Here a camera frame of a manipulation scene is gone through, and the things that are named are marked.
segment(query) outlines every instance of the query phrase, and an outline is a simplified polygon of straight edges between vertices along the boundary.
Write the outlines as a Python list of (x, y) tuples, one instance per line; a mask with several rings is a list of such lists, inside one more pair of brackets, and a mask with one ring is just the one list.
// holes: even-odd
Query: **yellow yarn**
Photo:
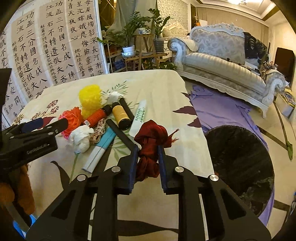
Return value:
[(98, 85), (88, 85), (79, 91), (79, 100), (82, 105), (81, 114), (84, 119), (102, 108), (101, 91)]

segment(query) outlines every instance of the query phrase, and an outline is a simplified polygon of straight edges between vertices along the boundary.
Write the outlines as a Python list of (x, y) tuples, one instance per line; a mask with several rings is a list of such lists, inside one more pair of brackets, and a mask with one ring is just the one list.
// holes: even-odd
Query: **dark red cloth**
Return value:
[(164, 148), (171, 147), (172, 143), (177, 140), (172, 140), (174, 133), (168, 136), (166, 129), (156, 124), (153, 120), (149, 120), (142, 125), (134, 138), (142, 147), (139, 151), (140, 161), (137, 165), (136, 181), (141, 182), (147, 177), (158, 177), (157, 146), (162, 145)]

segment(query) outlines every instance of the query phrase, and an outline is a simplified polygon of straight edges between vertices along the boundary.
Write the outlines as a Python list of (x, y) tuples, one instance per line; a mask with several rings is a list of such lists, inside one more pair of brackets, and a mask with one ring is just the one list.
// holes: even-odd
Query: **purple cloth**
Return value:
[[(217, 126), (241, 126), (254, 133), (268, 150), (260, 130), (249, 115), (251, 107), (243, 101), (200, 85), (193, 86), (190, 100), (204, 133)], [(274, 190), (266, 208), (259, 216), (265, 226), (268, 223), (273, 205)]]

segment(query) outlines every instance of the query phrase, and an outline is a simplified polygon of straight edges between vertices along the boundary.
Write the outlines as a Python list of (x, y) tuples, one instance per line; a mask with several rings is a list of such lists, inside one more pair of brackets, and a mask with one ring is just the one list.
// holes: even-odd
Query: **metal bolt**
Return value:
[(112, 167), (112, 172), (119, 172), (120, 171), (120, 167), (119, 166), (114, 166)]
[(79, 175), (78, 177), (77, 177), (77, 180), (79, 181), (79, 182), (82, 182), (82, 181), (84, 181), (86, 179), (86, 177), (85, 177), (85, 175)]
[(210, 179), (214, 182), (219, 180), (219, 177), (217, 175), (210, 175)]
[(183, 167), (176, 167), (175, 171), (176, 172), (184, 172), (184, 168)]

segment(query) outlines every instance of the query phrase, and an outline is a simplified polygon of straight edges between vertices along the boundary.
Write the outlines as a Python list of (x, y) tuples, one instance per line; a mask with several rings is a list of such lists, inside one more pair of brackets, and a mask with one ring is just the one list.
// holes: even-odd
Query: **brown fuzzy fabric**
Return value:
[[(27, 175), (28, 167), (24, 165), (20, 168), (19, 183), (17, 184), (17, 202), (30, 215), (35, 211), (33, 192), (30, 180)], [(7, 183), (0, 183), (0, 203), (12, 202), (15, 194)]]

